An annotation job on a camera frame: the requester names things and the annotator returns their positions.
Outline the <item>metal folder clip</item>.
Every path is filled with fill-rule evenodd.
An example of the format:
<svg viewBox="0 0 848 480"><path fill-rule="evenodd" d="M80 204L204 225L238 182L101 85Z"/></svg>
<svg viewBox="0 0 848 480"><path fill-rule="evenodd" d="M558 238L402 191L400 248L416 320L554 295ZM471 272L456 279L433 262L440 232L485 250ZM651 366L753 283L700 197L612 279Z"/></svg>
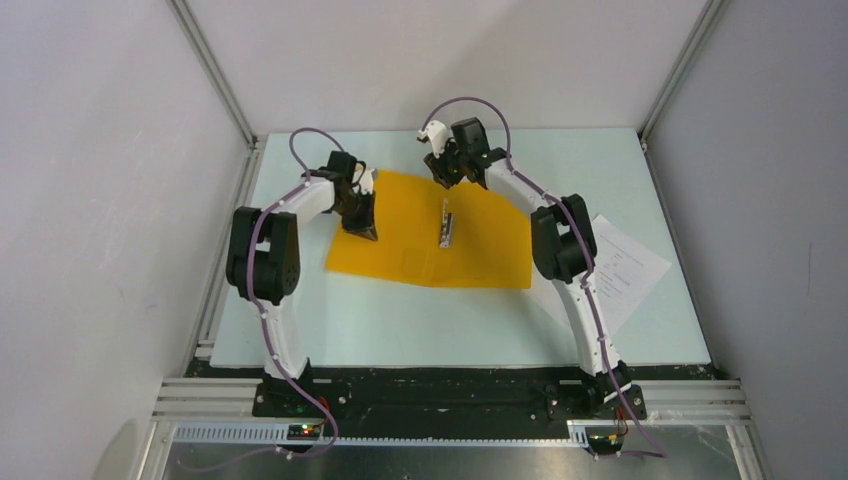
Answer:
<svg viewBox="0 0 848 480"><path fill-rule="evenodd" d="M448 198L442 201L441 223L438 247L440 249L448 249L452 246L453 232L455 227L455 213L452 210Z"/></svg>

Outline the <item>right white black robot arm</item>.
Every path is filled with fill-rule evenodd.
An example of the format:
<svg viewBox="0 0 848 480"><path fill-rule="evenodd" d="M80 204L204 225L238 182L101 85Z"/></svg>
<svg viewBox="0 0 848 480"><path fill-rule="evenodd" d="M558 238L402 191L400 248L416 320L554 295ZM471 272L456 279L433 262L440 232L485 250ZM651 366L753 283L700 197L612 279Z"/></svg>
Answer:
<svg viewBox="0 0 848 480"><path fill-rule="evenodd" d="M467 180L508 200L530 223L534 266L558 298L574 336L582 371L584 410L598 418L623 412L638 418L630 370L608 332L593 285L597 244L584 199L557 197L516 169L509 149L490 146L486 130L472 117L447 127L430 120L417 139L430 146L424 162L446 189Z"/></svg>

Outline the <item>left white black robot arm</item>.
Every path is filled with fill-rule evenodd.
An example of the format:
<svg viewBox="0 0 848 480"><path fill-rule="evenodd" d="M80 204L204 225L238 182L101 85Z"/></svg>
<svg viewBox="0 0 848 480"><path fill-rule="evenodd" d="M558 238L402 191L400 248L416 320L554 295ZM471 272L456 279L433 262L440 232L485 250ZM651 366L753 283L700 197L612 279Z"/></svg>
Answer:
<svg viewBox="0 0 848 480"><path fill-rule="evenodd" d="M233 212L226 280L257 308L265 372L286 380L276 400L292 416L308 413L316 399L314 387L299 379L309 365L292 299L301 276L299 230L321 214L335 213L344 232L377 241L377 178L376 169L336 150L325 166L306 171L302 181L271 206L243 206Z"/></svg>

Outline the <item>orange file folder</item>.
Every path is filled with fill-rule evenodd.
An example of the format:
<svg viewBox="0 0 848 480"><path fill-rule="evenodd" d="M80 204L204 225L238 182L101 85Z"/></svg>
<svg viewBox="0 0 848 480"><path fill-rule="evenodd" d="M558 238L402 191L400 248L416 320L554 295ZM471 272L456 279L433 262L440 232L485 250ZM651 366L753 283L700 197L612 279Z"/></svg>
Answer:
<svg viewBox="0 0 848 480"><path fill-rule="evenodd" d="M452 246L438 247L442 201L455 213ZM382 171L376 180L379 239L339 229L326 270L435 288L528 289L534 270L527 216L508 200L462 182Z"/></svg>

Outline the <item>white paper sheet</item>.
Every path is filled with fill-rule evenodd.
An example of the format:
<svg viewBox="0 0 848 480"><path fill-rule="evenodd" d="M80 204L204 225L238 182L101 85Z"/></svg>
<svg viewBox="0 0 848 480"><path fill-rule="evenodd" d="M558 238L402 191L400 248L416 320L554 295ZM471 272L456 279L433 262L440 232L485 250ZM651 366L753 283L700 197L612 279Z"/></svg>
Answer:
<svg viewBox="0 0 848 480"><path fill-rule="evenodd" d="M592 227L598 253L590 283L598 293L607 332L614 334L648 297L671 263L601 214L592 220Z"/></svg>

